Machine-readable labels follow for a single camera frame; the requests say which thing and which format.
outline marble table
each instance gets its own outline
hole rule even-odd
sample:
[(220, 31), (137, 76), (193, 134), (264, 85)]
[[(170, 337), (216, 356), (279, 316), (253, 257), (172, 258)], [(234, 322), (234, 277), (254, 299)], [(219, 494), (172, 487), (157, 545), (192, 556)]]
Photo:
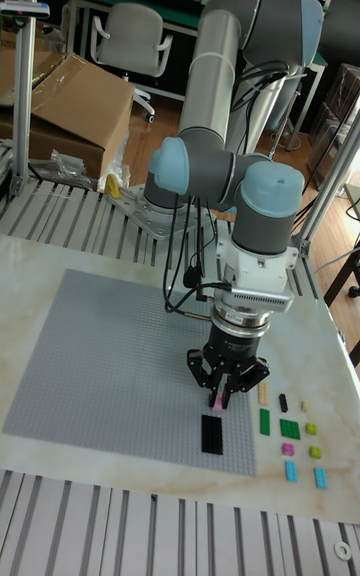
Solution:
[[(0, 430), (66, 269), (160, 286), (162, 271), (72, 249), (0, 235)], [(321, 300), (297, 297), (276, 315), (259, 354), (268, 378), (271, 435), (259, 428), (257, 390), (250, 395), (258, 476), (250, 478), (0, 433), (0, 467), (80, 483), (174, 495), (329, 521), (360, 522), (359, 381)], [(299, 482), (287, 482), (278, 396), (297, 420)], [(309, 411), (301, 411), (302, 400)], [(306, 422), (318, 426), (316, 437)], [(316, 488), (310, 445), (322, 448), (329, 489)]]

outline lego brick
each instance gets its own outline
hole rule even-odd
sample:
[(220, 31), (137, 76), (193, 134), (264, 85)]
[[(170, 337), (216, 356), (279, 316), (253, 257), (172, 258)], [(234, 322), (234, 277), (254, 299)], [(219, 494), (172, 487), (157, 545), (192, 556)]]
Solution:
[(319, 487), (319, 489), (328, 489), (325, 469), (315, 467), (315, 480), (316, 487)]
[(310, 456), (311, 458), (321, 458), (321, 448), (314, 447), (313, 445), (310, 447)]
[(218, 416), (202, 415), (201, 419), (201, 451), (222, 456), (222, 426)]
[(222, 392), (216, 394), (214, 407), (212, 408), (214, 412), (222, 412)]
[(299, 423), (294, 420), (284, 420), (280, 418), (280, 429), (281, 429), (281, 436), (285, 436), (286, 438), (295, 438), (295, 440), (300, 440), (300, 429)]
[(314, 423), (306, 423), (305, 430), (306, 433), (310, 434), (311, 436), (316, 436), (317, 434), (317, 426)]
[(267, 391), (267, 383), (262, 380), (261, 383), (258, 384), (258, 400), (260, 405), (268, 405), (268, 391)]
[(285, 456), (294, 456), (295, 454), (295, 448), (292, 443), (283, 443), (282, 450)]
[(260, 409), (260, 434), (270, 436), (270, 412), (268, 409)]
[(281, 411), (284, 412), (284, 414), (285, 414), (289, 409), (287, 406), (287, 400), (286, 400), (285, 394), (280, 394), (279, 401), (280, 401)]
[(286, 478), (291, 483), (297, 483), (298, 477), (297, 477), (296, 463), (294, 463), (293, 460), (286, 460), (285, 469), (286, 469)]

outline office chair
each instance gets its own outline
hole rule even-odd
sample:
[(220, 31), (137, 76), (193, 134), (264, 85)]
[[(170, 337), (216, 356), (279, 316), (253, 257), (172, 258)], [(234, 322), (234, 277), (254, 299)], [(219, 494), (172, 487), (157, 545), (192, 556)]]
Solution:
[[(94, 16), (91, 29), (90, 53), (98, 65), (110, 65), (127, 71), (159, 77), (166, 68), (172, 36), (161, 43), (163, 20), (156, 11), (136, 3), (117, 3), (109, 13), (105, 30), (98, 16)], [(102, 41), (97, 46), (98, 34)], [(146, 109), (149, 122), (154, 120), (150, 94), (136, 88), (134, 101)]]

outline lego baseplate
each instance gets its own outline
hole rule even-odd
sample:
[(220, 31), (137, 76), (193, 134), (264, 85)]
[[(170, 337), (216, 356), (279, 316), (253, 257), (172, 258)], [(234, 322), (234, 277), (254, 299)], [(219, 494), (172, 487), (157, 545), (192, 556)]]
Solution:
[(209, 329), (166, 314), (160, 289), (67, 270), (4, 432), (256, 475), (247, 395), (217, 412), (223, 454), (201, 451), (202, 415), (213, 412), (186, 350), (201, 349)]

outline green lego brick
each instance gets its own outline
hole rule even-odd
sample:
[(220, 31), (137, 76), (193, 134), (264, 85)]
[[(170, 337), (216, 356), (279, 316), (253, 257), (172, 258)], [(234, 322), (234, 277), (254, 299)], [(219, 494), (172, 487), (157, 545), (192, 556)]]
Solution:
[(260, 409), (260, 434), (270, 436), (270, 412), (268, 409)]
[(316, 436), (317, 426), (314, 425), (314, 423), (307, 423), (305, 429), (307, 434), (311, 434), (311, 436)]
[(280, 428), (281, 436), (286, 436), (286, 438), (295, 438), (300, 440), (300, 429), (299, 423), (294, 420), (284, 420), (280, 418)]
[(310, 447), (310, 456), (311, 458), (321, 458), (321, 449), (320, 447), (314, 447), (313, 445)]

